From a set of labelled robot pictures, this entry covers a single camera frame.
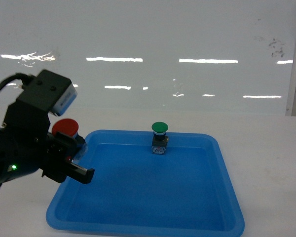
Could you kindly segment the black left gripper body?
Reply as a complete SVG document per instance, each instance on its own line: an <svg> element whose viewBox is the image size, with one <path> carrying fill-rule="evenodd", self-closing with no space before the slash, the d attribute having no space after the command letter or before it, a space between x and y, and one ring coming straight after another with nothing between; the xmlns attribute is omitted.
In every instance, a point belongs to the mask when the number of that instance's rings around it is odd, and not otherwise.
<svg viewBox="0 0 296 237"><path fill-rule="evenodd" d="M48 102L14 102L8 106L2 130L8 141L5 173L33 173L39 169L52 108Z"/></svg>

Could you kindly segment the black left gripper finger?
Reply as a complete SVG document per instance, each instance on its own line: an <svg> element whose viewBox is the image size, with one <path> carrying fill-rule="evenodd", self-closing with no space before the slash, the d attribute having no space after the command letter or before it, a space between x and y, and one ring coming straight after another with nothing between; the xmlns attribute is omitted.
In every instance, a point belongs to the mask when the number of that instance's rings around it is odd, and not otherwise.
<svg viewBox="0 0 296 237"><path fill-rule="evenodd" d="M67 162L80 160L85 154L85 139L78 133L69 136L63 132L49 133L47 139L47 153Z"/></svg>
<svg viewBox="0 0 296 237"><path fill-rule="evenodd" d="M92 181L95 170L86 169L71 161L50 160L41 167L42 177L46 176L57 183L63 183L67 177L70 177L82 184L89 184Z"/></svg>

